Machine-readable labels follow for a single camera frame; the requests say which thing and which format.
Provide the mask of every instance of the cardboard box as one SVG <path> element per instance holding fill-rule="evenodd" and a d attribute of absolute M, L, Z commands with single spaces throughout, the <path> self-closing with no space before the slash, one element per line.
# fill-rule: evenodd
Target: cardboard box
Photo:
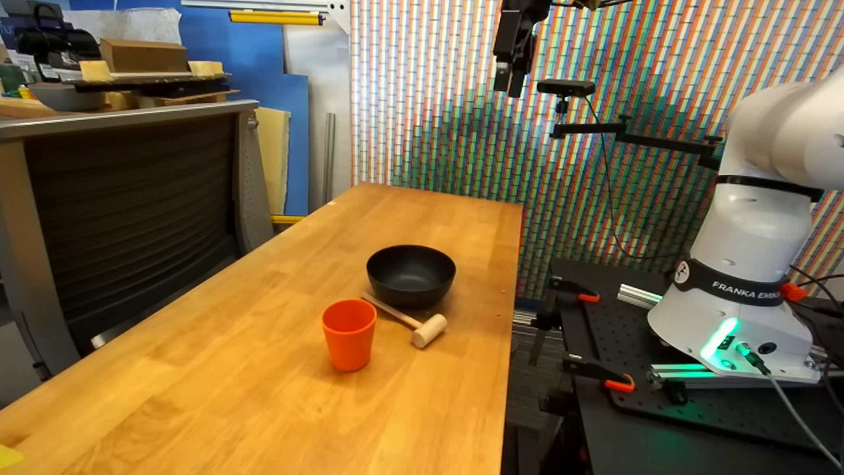
<path fill-rule="evenodd" d="M 176 43 L 102 38 L 100 54 L 112 73 L 187 71 L 187 49 Z"/>

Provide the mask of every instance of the yellow bar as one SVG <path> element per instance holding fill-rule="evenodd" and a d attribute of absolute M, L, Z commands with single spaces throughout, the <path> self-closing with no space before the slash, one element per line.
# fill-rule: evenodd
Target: yellow bar
<path fill-rule="evenodd" d="M 282 216 L 272 215 L 273 224 L 295 224 L 305 219 L 304 216 Z"/>
<path fill-rule="evenodd" d="M 306 14 L 300 12 L 244 12 L 238 10 L 229 11 L 229 19 L 232 23 L 264 23 L 273 25 L 315 25 L 319 26 L 319 14 Z"/>

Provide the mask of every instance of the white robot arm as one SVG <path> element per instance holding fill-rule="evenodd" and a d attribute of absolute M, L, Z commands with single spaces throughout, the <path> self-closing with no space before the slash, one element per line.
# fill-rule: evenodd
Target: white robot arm
<path fill-rule="evenodd" d="M 843 96 L 841 71 L 759 91 L 729 115 L 709 212 L 648 314 L 663 340 L 716 373 L 762 377 L 736 350 L 748 343 L 778 379 L 819 378 L 811 334 L 779 286 L 811 232 L 811 197 L 844 189 Z"/>

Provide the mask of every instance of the black band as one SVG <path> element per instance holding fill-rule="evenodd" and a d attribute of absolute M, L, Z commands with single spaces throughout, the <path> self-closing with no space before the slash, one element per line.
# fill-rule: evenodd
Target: black band
<path fill-rule="evenodd" d="M 824 196 L 824 190 L 820 188 L 809 188 L 796 183 L 779 182 L 777 180 L 769 180 L 767 178 L 741 177 L 739 175 L 718 175 L 715 178 L 715 183 L 729 183 L 732 185 L 768 188 L 779 191 L 788 191 L 789 193 L 803 194 L 808 196 L 812 200 L 812 203 L 817 203 L 820 201 L 820 198 Z"/>
<path fill-rule="evenodd" d="M 783 278 L 776 282 L 757 282 L 739 279 L 703 265 L 699 260 L 686 258 L 674 272 L 674 286 L 681 292 L 697 288 L 730 302 L 756 307 L 776 307 L 782 303 Z"/>

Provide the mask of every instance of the wooden table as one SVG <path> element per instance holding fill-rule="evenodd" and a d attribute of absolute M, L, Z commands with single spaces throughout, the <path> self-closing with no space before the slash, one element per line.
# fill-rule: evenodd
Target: wooden table
<path fill-rule="evenodd" d="M 361 184 L 0 412 L 36 473 L 498 474 L 521 207 Z M 372 361 L 328 361 L 320 316 L 380 248 L 457 263 L 425 350 L 380 313 Z"/>

